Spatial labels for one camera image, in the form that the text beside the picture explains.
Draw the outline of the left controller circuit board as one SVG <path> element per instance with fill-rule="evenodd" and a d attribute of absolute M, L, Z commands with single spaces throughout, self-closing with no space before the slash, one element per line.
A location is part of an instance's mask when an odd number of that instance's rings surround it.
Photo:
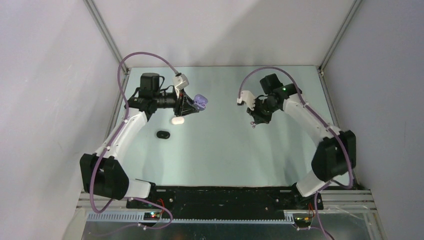
<path fill-rule="evenodd" d="M 159 221 L 161 219 L 160 212 L 146 212 L 143 216 L 144 221 Z"/>

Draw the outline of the black earbud charging case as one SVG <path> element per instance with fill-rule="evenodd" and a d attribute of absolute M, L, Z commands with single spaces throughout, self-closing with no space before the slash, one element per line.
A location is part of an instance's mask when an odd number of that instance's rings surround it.
<path fill-rule="evenodd" d="M 171 136 L 171 133 L 169 131 L 165 131 L 165 130 L 159 130 L 156 132 L 156 137 L 158 139 L 164 139 L 167 140 L 169 139 Z"/>

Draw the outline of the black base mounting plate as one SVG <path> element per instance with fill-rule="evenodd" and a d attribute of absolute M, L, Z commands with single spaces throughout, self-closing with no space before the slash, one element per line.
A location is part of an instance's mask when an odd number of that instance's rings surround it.
<path fill-rule="evenodd" d="M 291 186 L 156 186 L 147 203 L 128 200 L 127 209 L 168 209 L 174 220 L 283 220 L 289 210 L 323 210 L 317 197 L 303 197 Z"/>

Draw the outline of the right controller circuit board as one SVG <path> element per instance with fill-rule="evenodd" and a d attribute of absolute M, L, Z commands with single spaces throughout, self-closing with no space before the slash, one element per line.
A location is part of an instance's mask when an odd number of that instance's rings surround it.
<path fill-rule="evenodd" d="M 312 217 L 295 217 L 294 226 L 299 229 L 309 229 L 312 225 Z"/>

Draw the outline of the white earbud charging case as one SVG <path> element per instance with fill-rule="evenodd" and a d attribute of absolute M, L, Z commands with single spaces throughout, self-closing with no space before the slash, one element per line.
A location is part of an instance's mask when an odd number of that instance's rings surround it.
<path fill-rule="evenodd" d="M 185 118 L 183 116 L 176 116 L 171 119 L 172 125 L 182 125 L 185 123 Z"/>

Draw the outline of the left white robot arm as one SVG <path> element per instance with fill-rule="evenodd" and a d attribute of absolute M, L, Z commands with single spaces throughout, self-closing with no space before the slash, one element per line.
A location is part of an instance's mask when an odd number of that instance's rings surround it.
<path fill-rule="evenodd" d="M 170 92 L 161 88 L 163 79 L 158 73 L 143 73 L 139 87 L 124 106 L 121 123 L 94 153 L 82 155 L 79 164 L 85 192 L 114 200 L 138 198 L 145 208 L 156 206 L 158 194 L 151 190 L 153 184 L 129 177 L 124 169 L 130 144 L 158 109 L 171 109 L 175 117 L 182 118 L 203 111 L 208 103 L 201 94 L 188 96 L 184 88 L 189 83 L 184 74 L 173 78 Z"/>

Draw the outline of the controller circuit board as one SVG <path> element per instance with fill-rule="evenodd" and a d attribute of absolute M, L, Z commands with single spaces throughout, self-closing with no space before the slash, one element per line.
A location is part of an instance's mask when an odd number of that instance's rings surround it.
<path fill-rule="evenodd" d="M 143 216 L 144 221 L 159 221 L 161 219 L 160 212 L 146 212 Z"/>
<path fill-rule="evenodd" d="M 295 217 L 294 226 L 299 229 L 309 229 L 312 225 L 312 217 Z"/>

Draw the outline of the aluminium frame post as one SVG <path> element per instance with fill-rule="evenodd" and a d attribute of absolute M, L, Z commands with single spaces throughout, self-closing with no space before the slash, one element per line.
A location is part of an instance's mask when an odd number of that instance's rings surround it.
<path fill-rule="evenodd" d="M 96 24 L 100 34 L 102 35 L 105 43 L 107 44 L 110 52 L 112 53 L 114 59 L 119 64 L 123 60 L 123 56 L 116 44 L 97 4 L 94 0 L 83 0 L 88 12 L 90 13 L 94 23 Z"/>
<path fill-rule="evenodd" d="M 334 36 L 328 50 L 326 51 L 320 65 L 318 66 L 318 69 L 320 72 L 324 72 L 326 66 L 328 65 L 331 57 L 333 56 L 335 50 L 337 49 L 340 41 L 342 40 L 342 37 L 344 36 L 345 32 L 347 31 L 348 27 L 350 26 L 350 23 L 352 22 L 353 18 L 355 17 L 357 11 L 360 9 L 363 1 L 362 0 L 354 0 L 351 4 L 346 16 L 344 17 L 340 27 L 338 28 L 336 35 Z"/>

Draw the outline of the left aluminium frame post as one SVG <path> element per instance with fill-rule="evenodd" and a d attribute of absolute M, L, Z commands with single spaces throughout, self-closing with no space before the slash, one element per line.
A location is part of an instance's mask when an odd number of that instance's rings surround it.
<path fill-rule="evenodd" d="M 94 0 L 83 0 L 88 12 L 90 13 L 94 23 L 96 24 L 100 34 L 102 35 L 105 43 L 107 44 L 110 52 L 112 53 L 114 59 L 119 64 L 123 60 L 123 56 L 116 44 L 97 4 Z"/>

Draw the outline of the right aluminium frame post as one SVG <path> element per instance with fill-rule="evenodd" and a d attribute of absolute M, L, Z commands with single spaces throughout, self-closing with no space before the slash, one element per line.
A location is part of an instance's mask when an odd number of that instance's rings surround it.
<path fill-rule="evenodd" d="M 320 72 L 324 72 L 326 66 L 328 65 L 331 57 L 333 56 L 335 50 L 337 49 L 340 41 L 342 40 L 342 37 L 344 36 L 345 32 L 347 31 L 348 27 L 350 26 L 350 23 L 352 22 L 353 18 L 355 17 L 357 11 L 360 9 L 363 1 L 362 0 L 354 0 L 351 4 L 346 16 L 344 17 L 340 27 L 338 28 L 336 35 L 334 36 L 328 50 L 326 51 L 320 65 L 318 66 L 318 69 Z"/>

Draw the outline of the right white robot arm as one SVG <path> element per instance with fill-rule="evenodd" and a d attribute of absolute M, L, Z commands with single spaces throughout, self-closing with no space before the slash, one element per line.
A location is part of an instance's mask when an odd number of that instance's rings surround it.
<path fill-rule="evenodd" d="M 355 134 L 324 120 L 305 101 L 302 91 L 294 82 L 284 85 L 274 73 L 259 82 L 263 95 L 254 96 L 248 90 L 240 90 L 237 98 L 238 105 L 247 105 L 246 112 L 253 118 L 251 124 L 269 124 L 274 112 L 283 111 L 303 128 L 316 146 L 311 170 L 295 183 L 295 192 L 290 196 L 291 204 L 297 209 L 304 209 L 310 204 L 311 195 L 337 176 L 348 174 L 348 185 L 351 186 L 356 166 Z"/>

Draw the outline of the purple earbud charging case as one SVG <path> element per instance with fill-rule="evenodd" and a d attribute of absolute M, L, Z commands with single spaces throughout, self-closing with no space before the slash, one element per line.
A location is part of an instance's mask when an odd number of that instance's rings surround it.
<path fill-rule="evenodd" d="M 194 97 L 194 104 L 196 105 L 196 107 L 199 111 L 205 110 L 208 102 L 209 102 L 208 99 L 201 94 L 197 94 Z"/>

